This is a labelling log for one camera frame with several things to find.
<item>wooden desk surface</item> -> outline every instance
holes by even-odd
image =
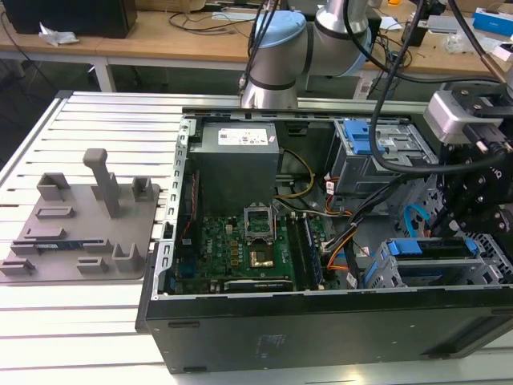
[[[387,2],[383,2],[380,10],[396,18],[399,22],[408,20],[412,12],[415,12],[416,6],[408,1],[403,1],[400,6],[389,6]],[[387,36],[400,42],[402,31],[398,32],[389,31]],[[406,69],[410,73],[423,73],[423,74],[437,74],[437,75],[489,75],[490,72],[481,63],[479,56],[472,52],[464,54],[449,54],[442,46],[442,40],[445,35],[431,34],[429,31],[426,33],[422,45],[420,47],[411,47],[410,52],[413,55],[411,65]],[[378,58],[384,58],[383,49],[380,46],[374,48],[373,54]],[[505,63],[501,59],[496,59],[497,63],[507,70],[510,67],[509,63]],[[372,63],[366,63],[364,69],[372,70],[376,67]]]
[[[400,6],[388,6],[387,2],[383,2],[381,11],[395,17],[399,22],[405,22],[415,11],[415,5],[404,1]],[[204,15],[194,14],[192,17],[199,19]],[[177,17],[176,21],[182,22],[182,16]],[[207,18],[201,22],[190,22],[188,26],[201,28],[226,22]],[[248,34],[251,23],[241,23],[237,27],[244,34]],[[164,12],[157,11],[140,11],[137,23],[126,39],[79,36],[80,43],[59,47],[46,44],[37,35],[16,34],[12,26],[9,28],[16,42],[27,52],[239,63],[244,63],[247,60],[248,40],[241,34],[235,33],[235,30],[233,34],[213,36],[191,34],[171,26],[168,23],[168,16]],[[390,31],[388,35],[392,39],[400,41],[402,31]],[[442,39],[443,36],[428,32],[420,47],[411,47],[413,61],[406,71],[437,75],[488,75],[487,69],[475,53],[451,55],[442,47]],[[2,29],[0,29],[0,51],[16,51],[16,47]],[[382,48],[376,46],[374,55],[382,59],[384,57]],[[509,67],[509,64],[502,60],[497,59],[497,61],[504,69]],[[372,63],[366,63],[364,69],[376,70],[377,68]]]
[[[248,39],[238,34],[232,26],[233,34],[204,36],[192,34],[171,26],[164,12],[139,11],[137,23],[126,39],[105,38],[96,48],[98,55],[127,56],[164,59],[214,60],[222,62],[243,62]],[[208,14],[194,14],[194,20]],[[183,16],[176,17],[182,23]],[[188,22],[188,28],[206,28],[226,24],[228,20]],[[249,35],[251,22],[237,24],[237,28]]]

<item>green circuit board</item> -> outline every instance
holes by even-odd
[[[309,223],[314,240],[320,245],[325,237],[322,220],[314,217]],[[211,292],[212,280],[281,278],[294,282],[286,217],[276,217],[273,227],[275,237],[271,245],[262,241],[248,245],[244,216],[205,217],[201,226],[201,255],[194,278],[179,279],[182,294]],[[266,217],[252,219],[249,227],[251,231],[258,232],[268,228]],[[261,249],[272,256],[272,262],[268,261],[267,265],[261,265],[262,262],[259,265],[255,259],[257,250]]]

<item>motherboard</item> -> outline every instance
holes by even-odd
[[[200,257],[184,259],[176,267],[178,294],[215,294],[222,292],[293,291],[305,280],[297,271],[297,234],[289,236],[297,222],[308,224],[298,230],[305,239],[306,263],[314,263],[320,273],[317,250],[326,234],[319,217],[291,218],[272,216],[272,229],[266,217],[249,223],[243,215],[204,217],[200,237]],[[271,239],[253,239],[247,233],[264,233]]]

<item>slotted metal surface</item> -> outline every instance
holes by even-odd
[[[152,231],[159,237],[182,106],[236,105],[235,97],[226,96],[76,92],[69,99],[57,99],[0,173],[0,258],[7,256],[37,201],[35,185],[43,172],[64,172],[72,184],[94,183],[81,162],[89,147],[108,150],[107,165],[119,183],[147,175],[161,186]],[[305,108],[355,105],[301,101]],[[371,111],[373,104],[358,106]],[[398,106],[423,109],[418,103]],[[242,378],[246,384],[513,383],[513,334],[456,361],[171,376],[151,336],[135,333],[140,291],[140,283],[0,286],[0,383],[239,384]],[[350,326],[342,326],[341,332],[350,333]]]

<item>chip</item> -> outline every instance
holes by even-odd
[[[253,244],[249,250],[249,264],[251,267],[274,267],[273,247]]]

